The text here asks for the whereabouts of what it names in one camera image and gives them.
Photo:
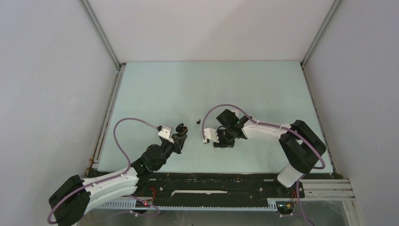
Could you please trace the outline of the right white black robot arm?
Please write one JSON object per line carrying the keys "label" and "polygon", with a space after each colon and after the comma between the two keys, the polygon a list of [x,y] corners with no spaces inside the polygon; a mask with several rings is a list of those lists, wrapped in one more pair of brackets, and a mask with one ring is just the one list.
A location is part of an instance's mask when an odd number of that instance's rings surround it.
{"label": "right white black robot arm", "polygon": [[276,141],[280,144],[288,163],[277,176],[274,192],[285,197],[302,176],[317,168],[317,163],[325,168],[322,155],[327,147],[313,130],[302,120],[291,124],[272,124],[255,120],[238,112],[225,109],[217,116],[220,126],[217,129],[203,128],[204,143],[213,141],[215,148],[233,148],[237,139],[259,139]]}

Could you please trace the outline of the black earbud charging case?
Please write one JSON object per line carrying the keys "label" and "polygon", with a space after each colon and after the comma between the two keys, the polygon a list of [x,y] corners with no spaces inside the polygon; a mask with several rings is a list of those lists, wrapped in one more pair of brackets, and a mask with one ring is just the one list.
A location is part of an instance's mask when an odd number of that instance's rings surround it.
{"label": "black earbud charging case", "polygon": [[177,125],[177,127],[175,128],[176,132],[178,135],[186,135],[188,132],[188,127],[185,126],[183,123],[180,123]]}

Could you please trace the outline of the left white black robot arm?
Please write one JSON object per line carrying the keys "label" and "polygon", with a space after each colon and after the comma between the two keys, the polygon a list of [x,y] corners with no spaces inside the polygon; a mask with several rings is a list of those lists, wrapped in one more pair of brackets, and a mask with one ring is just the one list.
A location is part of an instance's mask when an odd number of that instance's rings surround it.
{"label": "left white black robot arm", "polygon": [[96,178],[69,177],[49,198],[49,224],[71,226],[85,214],[108,201],[149,190],[148,180],[153,172],[166,164],[172,153],[180,154],[186,134],[174,133],[172,140],[161,139],[161,145],[150,145],[130,166]]}

